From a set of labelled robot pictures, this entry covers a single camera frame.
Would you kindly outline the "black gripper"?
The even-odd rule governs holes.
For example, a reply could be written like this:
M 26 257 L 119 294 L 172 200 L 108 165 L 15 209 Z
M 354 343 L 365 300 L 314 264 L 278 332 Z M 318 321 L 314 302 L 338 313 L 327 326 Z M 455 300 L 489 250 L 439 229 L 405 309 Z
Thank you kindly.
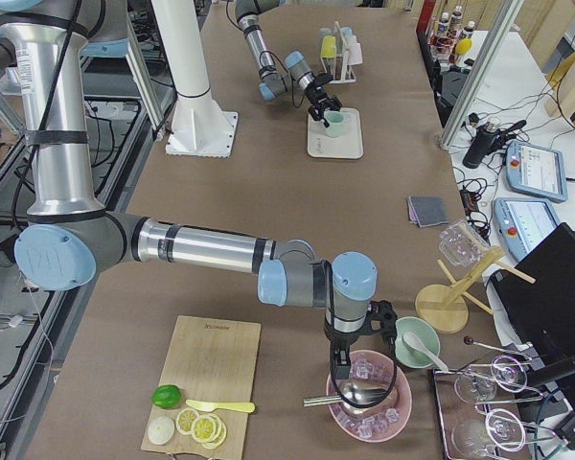
M 312 78 L 305 89 L 305 95 L 310 101 L 308 109 L 309 115 L 315 122 L 320 122 L 323 127 L 328 127 L 330 124 L 325 118 L 325 111 L 339 111 L 342 107 L 341 101 L 337 96 L 329 97 L 324 85 L 333 80 L 333 76 L 329 73 L 320 73 Z
M 374 334 L 379 334 L 388 349 L 388 355 L 395 358 L 396 322 L 397 314 L 387 300 L 371 300 L 364 316 L 355 323 L 340 319 L 334 307 L 326 309 L 324 333 L 330 341 L 330 364 L 349 364 L 350 347 L 362 336 Z

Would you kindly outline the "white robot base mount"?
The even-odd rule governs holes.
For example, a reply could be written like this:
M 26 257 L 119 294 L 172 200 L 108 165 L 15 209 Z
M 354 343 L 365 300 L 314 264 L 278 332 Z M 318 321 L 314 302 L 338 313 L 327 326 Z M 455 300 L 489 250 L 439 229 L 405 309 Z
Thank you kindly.
M 194 3 L 155 0 L 152 8 L 177 96 L 166 153 L 229 157 L 238 114 L 213 98 Z

